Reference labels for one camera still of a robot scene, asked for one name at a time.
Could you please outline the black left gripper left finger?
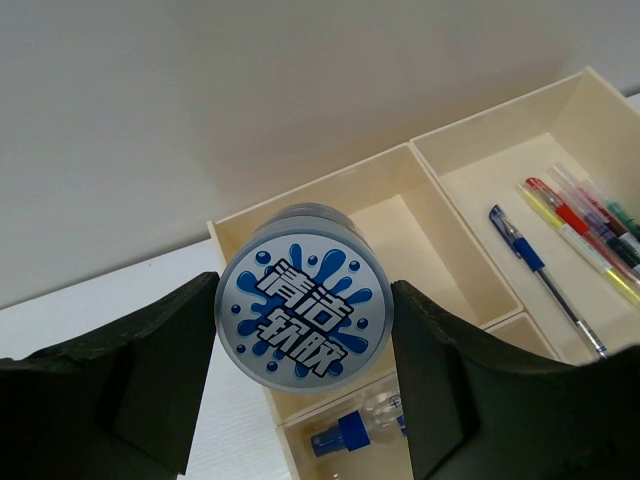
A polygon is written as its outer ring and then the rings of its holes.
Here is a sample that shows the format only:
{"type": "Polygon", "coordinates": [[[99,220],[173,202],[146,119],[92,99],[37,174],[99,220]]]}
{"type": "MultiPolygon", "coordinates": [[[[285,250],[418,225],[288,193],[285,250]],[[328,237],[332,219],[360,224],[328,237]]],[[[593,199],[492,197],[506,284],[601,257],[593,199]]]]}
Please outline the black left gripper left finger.
{"type": "Polygon", "coordinates": [[[215,272],[22,359],[1,360],[5,479],[175,479],[214,346],[215,272]]]}

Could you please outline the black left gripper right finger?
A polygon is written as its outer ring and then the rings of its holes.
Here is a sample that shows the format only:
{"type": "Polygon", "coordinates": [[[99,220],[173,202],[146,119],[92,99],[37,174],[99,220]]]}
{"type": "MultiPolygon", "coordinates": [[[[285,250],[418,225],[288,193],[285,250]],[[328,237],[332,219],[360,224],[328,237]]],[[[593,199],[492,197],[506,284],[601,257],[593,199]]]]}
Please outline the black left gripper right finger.
{"type": "Polygon", "coordinates": [[[635,479],[639,349],[572,366],[392,285],[393,349],[417,479],[635,479]]]}

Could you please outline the yellow highlighter pen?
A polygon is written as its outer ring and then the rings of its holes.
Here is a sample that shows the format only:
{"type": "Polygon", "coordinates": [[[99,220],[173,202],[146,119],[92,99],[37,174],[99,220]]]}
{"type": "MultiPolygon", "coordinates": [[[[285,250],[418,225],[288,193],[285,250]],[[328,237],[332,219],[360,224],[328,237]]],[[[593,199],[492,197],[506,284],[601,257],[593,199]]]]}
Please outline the yellow highlighter pen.
{"type": "Polygon", "coordinates": [[[606,257],[593,248],[593,245],[576,232],[569,224],[556,215],[534,193],[523,184],[518,186],[519,194],[524,201],[560,235],[591,267],[606,279],[635,308],[639,308],[639,295],[632,288],[629,280],[621,275],[606,257]]]}

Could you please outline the red ink pen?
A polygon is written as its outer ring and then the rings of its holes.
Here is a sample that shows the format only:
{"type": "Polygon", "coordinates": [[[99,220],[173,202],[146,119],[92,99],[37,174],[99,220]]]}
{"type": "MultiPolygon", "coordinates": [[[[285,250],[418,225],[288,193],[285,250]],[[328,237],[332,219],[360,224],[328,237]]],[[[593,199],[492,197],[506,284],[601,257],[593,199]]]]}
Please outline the red ink pen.
{"type": "MultiPolygon", "coordinates": [[[[584,204],[593,205],[602,213],[603,216],[606,216],[609,219],[611,219],[609,215],[605,212],[605,209],[587,193],[584,187],[578,184],[577,179],[562,165],[560,164],[553,165],[548,169],[548,173],[550,177],[561,187],[560,196],[565,200],[566,203],[569,204],[572,210],[576,214],[578,214],[584,221],[585,221],[584,214],[586,210],[586,208],[584,207],[584,204]]],[[[636,277],[639,276],[639,264],[636,266],[635,269],[630,268],[627,264],[626,266],[634,272],[634,275],[636,277]]]]}

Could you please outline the clear bottle blue cap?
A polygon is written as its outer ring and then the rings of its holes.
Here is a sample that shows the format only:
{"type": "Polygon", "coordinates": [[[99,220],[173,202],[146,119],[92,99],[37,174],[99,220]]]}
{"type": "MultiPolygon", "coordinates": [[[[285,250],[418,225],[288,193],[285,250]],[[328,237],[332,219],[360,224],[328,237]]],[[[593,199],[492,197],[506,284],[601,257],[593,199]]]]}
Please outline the clear bottle blue cap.
{"type": "Polygon", "coordinates": [[[388,376],[358,398],[354,409],[338,416],[309,439],[316,458],[407,437],[399,381],[388,376]]]}

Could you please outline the red gel pen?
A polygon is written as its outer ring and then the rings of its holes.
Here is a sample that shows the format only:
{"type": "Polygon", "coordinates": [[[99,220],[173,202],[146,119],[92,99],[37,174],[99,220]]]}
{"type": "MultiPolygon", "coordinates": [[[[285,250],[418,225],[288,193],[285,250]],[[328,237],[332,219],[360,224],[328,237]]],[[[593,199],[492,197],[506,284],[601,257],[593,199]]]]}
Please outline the red gel pen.
{"type": "Polygon", "coordinates": [[[594,214],[576,212],[561,196],[537,177],[528,177],[525,180],[525,185],[611,265],[615,266],[632,283],[639,285],[638,256],[608,227],[602,223],[597,225],[598,221],[594,214]]]}

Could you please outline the blue round jar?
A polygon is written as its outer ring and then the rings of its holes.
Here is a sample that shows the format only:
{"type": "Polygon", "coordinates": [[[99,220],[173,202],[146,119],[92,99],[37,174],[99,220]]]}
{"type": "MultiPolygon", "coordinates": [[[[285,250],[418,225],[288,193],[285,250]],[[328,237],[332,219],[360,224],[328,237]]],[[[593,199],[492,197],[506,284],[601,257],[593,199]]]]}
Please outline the blue round jar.
{"type": "Polygon", "coordinates": [[[336,390],[364,374],[390,339],[390,282],[346,215],[286,207],[225,267],[216,289],[217,338],[251,380],[293,394],[336,390]]]}

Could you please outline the purple ink pen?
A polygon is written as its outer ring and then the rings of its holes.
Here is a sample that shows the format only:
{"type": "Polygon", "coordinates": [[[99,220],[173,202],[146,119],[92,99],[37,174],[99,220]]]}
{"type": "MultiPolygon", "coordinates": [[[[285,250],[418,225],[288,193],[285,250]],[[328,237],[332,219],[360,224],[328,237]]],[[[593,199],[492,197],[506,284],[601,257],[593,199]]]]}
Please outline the purple ink pen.
{"type": "Polygon", "coordinates": [[[639,264],[639,244],[631,233],[602,213],[593,205],[584,204],[584,219],[606,244],[630,268],[639,264]]]}

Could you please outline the blue ink pen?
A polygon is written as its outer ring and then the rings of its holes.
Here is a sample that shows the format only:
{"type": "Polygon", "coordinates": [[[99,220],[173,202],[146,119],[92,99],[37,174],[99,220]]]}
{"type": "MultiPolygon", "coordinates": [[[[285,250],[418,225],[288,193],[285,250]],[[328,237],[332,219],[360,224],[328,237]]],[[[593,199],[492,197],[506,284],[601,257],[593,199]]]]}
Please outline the blue ink pen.
{"type": "Polygon", "coordinates": [[[521,259],[545,286],[583,340],[595,351],[599,358],[607,358],[608,350],[604,343],[571,303],[565,292],[547,270],[546,264],[498,204],[494,204],[491,207],[488,219],[514,255],[521,259]]]}

